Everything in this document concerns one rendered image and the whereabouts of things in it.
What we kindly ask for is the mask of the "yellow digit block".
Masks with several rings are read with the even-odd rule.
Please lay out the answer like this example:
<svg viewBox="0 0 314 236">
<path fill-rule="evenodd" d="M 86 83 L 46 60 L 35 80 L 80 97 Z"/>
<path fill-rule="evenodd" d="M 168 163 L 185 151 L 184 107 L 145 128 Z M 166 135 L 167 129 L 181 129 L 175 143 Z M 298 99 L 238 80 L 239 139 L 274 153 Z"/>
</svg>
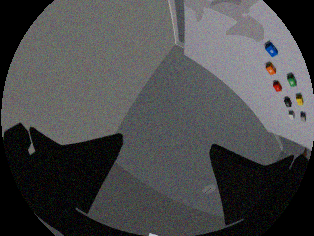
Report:
<svg viewBox="0 0 314 236">
<path fill-rule="evenodd" d="M 303 98 L 301 94 L 297 95 L 297 103 L 299 106 L 303 106 Z"/>
</svg>

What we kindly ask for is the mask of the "black block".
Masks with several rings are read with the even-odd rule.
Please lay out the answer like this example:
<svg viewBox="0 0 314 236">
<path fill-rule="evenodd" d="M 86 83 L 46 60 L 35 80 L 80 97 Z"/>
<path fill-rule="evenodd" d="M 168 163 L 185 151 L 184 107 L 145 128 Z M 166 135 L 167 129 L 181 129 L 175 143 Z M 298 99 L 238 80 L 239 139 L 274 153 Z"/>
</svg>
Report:
<svg viewBox="0 0 314 236">
<path fill-rule="evenodd" d="M 283 101 L 283 102 L 285 102 L 286 107 L 290 107 L 291 106 L 290 98 L 285 98 L 285 101 Z"/>
</svg>

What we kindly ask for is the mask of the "blue block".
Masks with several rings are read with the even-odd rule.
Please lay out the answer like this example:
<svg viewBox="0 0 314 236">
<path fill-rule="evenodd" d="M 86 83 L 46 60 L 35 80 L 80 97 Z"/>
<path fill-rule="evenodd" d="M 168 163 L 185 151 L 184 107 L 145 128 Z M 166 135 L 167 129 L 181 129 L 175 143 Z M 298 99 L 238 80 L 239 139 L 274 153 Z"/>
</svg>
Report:
<svg viewBox="0 0 314 236">
<path fill-rule="evenodd" d="M 267 43 L 265 49 L 266 49 L 267 53 L 269 53 L 271 55 L 271 58 L 275 57 L 275 55 L 278 55 L 277 47 L 275 47 L 273 45 L 273 43 L 271 43 L 271 42 Z"/>
</svg>

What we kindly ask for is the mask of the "grey digit block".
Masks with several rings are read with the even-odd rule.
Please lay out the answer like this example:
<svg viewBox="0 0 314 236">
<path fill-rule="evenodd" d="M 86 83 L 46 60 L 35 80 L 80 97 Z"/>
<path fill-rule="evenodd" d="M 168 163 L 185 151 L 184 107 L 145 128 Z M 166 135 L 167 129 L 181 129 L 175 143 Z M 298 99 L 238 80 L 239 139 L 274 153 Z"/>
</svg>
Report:
<svg viewBox="0 0 314 236">
<path fill-rule="evenodd" d="M 301 121 L 306 122 L 306 114 L 305 113 L 301 113 Z"/>
</svg>

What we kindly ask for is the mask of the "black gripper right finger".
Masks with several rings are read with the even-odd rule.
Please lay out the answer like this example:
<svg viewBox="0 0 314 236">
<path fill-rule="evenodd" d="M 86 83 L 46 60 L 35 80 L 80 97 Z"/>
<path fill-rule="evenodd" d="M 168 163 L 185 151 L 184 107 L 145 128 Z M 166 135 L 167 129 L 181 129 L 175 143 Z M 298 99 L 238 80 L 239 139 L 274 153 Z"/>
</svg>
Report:
<svg viewBox="0 0 314 236">
<path fill-rule="evenodd" d="M 289 169 L 294 155 L 279 159 L 269 166 L 250 161 L 220 145 L 210 149 L 210 162 L 216 175 L 224 208 L 225 226 L 241 220 L 283 171 Z"/>
</svg>

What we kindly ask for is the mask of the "red block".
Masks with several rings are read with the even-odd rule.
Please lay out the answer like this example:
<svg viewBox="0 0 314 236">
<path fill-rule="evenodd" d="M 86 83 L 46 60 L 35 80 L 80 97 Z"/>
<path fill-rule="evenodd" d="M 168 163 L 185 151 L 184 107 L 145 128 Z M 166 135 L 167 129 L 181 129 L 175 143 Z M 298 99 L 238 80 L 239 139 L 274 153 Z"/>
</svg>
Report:
<svg viewBox="0 0 314 236">
<path fill-rule="evenodd" d="M 279 83 L 279 81 L 273 82 L 273 86 L 274 86 L 275 91 L 282 91 L 282 86 L 281 86 L 281 83 Z"/>
</svg>

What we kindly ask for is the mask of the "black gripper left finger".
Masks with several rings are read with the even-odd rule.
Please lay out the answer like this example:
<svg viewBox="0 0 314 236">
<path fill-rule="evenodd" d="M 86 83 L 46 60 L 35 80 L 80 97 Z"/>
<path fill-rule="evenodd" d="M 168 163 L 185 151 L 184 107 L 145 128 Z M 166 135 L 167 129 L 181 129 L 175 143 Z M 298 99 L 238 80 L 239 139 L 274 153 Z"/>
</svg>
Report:
<svg viewBox="0 0 314 236">
<path fill-rule="evenodd" d="M 120 149 L 124 145 L 122 134 L 63 145 L 45 137 L 35 127 L 29 127 L 33 149 L 53 167 L 61 185 L 75 200 L 78 210 L 88 214 L 98 191 Z"/>
</svg>

